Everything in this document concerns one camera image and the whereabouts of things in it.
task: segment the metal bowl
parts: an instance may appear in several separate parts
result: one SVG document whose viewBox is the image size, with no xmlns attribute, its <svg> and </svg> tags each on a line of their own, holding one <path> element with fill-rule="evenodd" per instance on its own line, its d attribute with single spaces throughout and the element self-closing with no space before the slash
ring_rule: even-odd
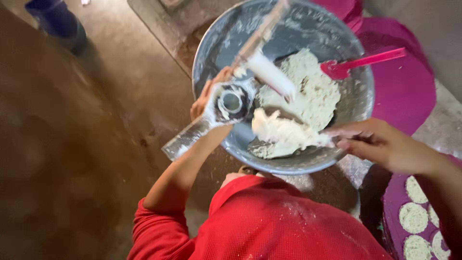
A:
<svg viewBox="0 0 462 260">
<path fill-rule="evenodd" d="M 197 98 L 205 82 L 231 65 L 246 40 L 258 28 L 275 0 L 249 0 L 223 13 L 209 28 L 196 53 L 193 91 Z M 364 49 L 356 36 L 336 16 L 309 1 L 294 1 L 291 11 L 276 26 L 263 47 L 270 60 L 310 48 L 319 62 L 359 58 Z M 353 69 L 351 77 L 339 81 L 341 98 L 329 125 L 360 121 L 372 114 L 374 80 L 370 67 Z M 267 173 L 296 175 L 325 169 L 345 156 L 336 148 L 308 147 L 298 155 L 265 160 L 247 151 L 255 135 L 251 119 L 236 124 L 222 142 L 223 148 L 242 163 Z"/>
</svg>

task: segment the dough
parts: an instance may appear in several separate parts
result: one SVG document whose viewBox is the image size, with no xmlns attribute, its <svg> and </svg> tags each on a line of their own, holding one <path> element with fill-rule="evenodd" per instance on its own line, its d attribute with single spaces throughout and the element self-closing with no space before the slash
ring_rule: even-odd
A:
<svg viewBox="0 0 462 260">
<path fill-rule="evenodd" d="M 404 241 L 404 258 L 406 260 L 430 260 L 432 248 L 430 243 L 418 235 L 410 235 Z"/>
<path fill-rule="evenodd" d="M 273 121 L 271 124 L 284 126 L 274 130 L 281 131 L 278 134 L 271 131 L 271 135 L 278 138 L 273 139 L 274 143 L 272 145 L 262 146 L 255 152 L 251 151 L 256 156 L 266 159 L 291 155 L 297 149 L 305 149 L 306 145 L 319 143 L 317 141 L 308 142 L 307 140 L 327 126 L 334 116 L 335 105 L 340 100 L 337 83 L 321 71 L 317 58 L 309 49 L 302 49 L 297 54 L 289 56 L 282 62 L 280 69 L 297 88 L 294 100 L 288 104 L 283 97 L 268 86 L 263 86 L 256 97 L 261 107 L 280 107 L 282 110 L 298 117 L 305 125 L 300 126 L 295 122 L 290 123 L 289 120 L 271 119 Z M 294 133 L 307 137 L 296 142 L 294 137 L 289 136 Z M 265 137 L 259 134 L 261 134 L 261 131 L 256 132 L 256 135 L 260 140 L 264 140 Z M 279 143 L 278 140 L 286 140 L 286 142 Z"/>
<path fill-rule="evenodd" d="M 406 192 L 409 198 L 415 203 L 422 204 L 428 202 L 427 196 L 425 196 L 414 176 L 406 180 Z"/>
<path fill-rule="evenodd" d="M 407 232 L 417 234 L 425 230 L 428 224 L 427 211 L 416 203 L 406 203 L 400 208 L 400 224 Z"/>
<path fill-rule="evenodd" d="M 433 225 L 439 228 L 439 217 L 436 215 L 432 205 L 428 205 L 428 218 L 430 219 L 430 222 L 433 223 Z"/>
<path fill-rule="evenodd" d="M 443 250 L 441 248 L 441 242 L 443 242 L 443 235 L 441 234 L 441 231 L 438 231 L 438 233 L 434 235 L 432 241 L 433 253 L 438 260 L 448 260 L 451 255 L 451 250 Z"/>
<path fill-rule="evenodd" d="M 328 135 L 319 134 L 307 125 L 301 125 L 294 120 L 278 118 L 279 111 L 266 116 L 262 108 L 257 108 L 252 120 L 252 130 L 258 139 L 271 143 L 251 149 L 258 157 L 271 159 L 293 154 L 297 149 L 305 150 L 310 145 L 327 145 L 331 142 Z"/>
</svg>

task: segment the person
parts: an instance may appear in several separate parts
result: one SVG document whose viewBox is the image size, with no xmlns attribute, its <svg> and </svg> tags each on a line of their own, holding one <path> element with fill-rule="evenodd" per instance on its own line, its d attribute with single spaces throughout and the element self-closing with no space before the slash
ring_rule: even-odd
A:
<svg viewBox="0 0 462 260">
<path fill-rule="evenodd" d="M 202 114 L 212 86 L 229 79 L 223 69 L 191 108 Z M 209 218 L 190 239 L 185 204 L 197 173 L 232 126 L 211 130 L 173 162 L 139 202 L 128 259 L 392 259 L 355 218 L 304 198 L 276 178 L 231 173 L 214 195 Z M 452 255 L 460 256 L 462 173 L 425 144 L 378 119 L 325 131 L 337 147 L 390 171 L 414 174 L 440 217 Z"/>
</svg>

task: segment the plastic container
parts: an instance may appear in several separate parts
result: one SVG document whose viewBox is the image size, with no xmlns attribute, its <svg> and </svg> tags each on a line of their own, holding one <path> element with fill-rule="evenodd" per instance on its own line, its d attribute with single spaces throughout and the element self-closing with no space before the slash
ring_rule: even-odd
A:
<svg viewBox="0 0 462 260">
<path fill-rule="evenodd" d="M 40 29 L 55 38 L 74 54 L 86 45 L 86 32 L 77 17 L 62 0 L 32 0 L 25 9 L 39 23 Z"/>
</svg>

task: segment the press handle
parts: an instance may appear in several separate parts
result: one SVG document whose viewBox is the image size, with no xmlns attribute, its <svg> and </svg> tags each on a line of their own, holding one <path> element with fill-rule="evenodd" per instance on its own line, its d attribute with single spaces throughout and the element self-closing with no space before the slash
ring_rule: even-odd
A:
<svg viewBox="0 0 462 260">
<path fill-rule="evenodd" d="M 200 116 L 183 129 L 176 137 L 166 143 L 162 147 L 162 151 L 167 155 L 170 161 L 175 161 L 212 128 L 214 127 L 212 127 L 210 122 L 203 116 Z"/>
</svg>

